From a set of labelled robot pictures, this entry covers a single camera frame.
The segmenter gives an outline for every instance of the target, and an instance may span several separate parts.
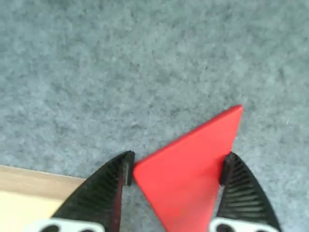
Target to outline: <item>screw hole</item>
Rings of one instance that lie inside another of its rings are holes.
[[[234,230],[228,225],[220,224],[217,226],[217,232],[234,232]]]
[[[59,232],[59,227],[56,225],[50,225],[41,230],[41,232]]]

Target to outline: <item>wooden board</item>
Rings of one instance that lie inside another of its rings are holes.
[[[50,217],[83,179],[0,165],[0,231]]]

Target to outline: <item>red triangle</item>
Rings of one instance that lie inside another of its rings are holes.
[[[241,113],[233,106],[136,164],[134,177],[168,232],[207,231]]]

